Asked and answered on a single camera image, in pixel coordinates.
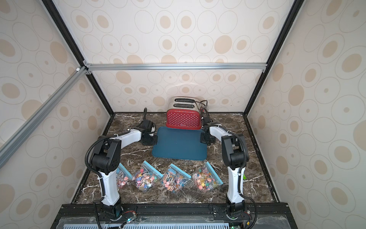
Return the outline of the teal rectangular tray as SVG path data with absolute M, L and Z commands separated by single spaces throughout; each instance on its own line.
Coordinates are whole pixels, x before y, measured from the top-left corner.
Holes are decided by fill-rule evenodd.
M 200 142 L 202 133 L 201 130 L 160 127 L 152 155 L 160 158 L 203 161 L 207 158 L 207 144 Z

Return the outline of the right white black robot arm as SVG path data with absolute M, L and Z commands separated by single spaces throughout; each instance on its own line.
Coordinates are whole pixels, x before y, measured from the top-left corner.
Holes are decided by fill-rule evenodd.
M 244 174 L 249 153 L 245 137 L 227 130 L 214 122 L 210 117 L 201 118 L 201 142 L 207 145 L 219 140 L 222 146 L 222 159 L 228 168 L 228 193 L 226 198 L 226 213 L 230 218 L 237 218 L 245 211 L 246 200 L 253 199 L 244 195 Z

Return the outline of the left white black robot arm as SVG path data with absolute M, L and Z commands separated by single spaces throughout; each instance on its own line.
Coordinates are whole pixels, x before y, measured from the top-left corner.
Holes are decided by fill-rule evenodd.
M 144 119 L 136 127 L 121 134 L 102 135 L 87 150 L 84 162 L 88 170 L 95 173 L 101 187 L 101 209 L 117 219 L 122 215 L 122 204 L 117 188 L 117 168 L 121 160 L 121 150 L 135 142 L 145 146 L 157 143 L 155 123 Z

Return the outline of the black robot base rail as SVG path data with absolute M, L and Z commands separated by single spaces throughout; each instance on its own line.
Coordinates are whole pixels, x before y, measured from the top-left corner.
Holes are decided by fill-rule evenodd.
M 295 229 L 286 203 L 246 206 L 234 218 L 226 205 L 210 204 L 124 204 L 118 219 L 91 204 L 63 205 L 53 229 Z

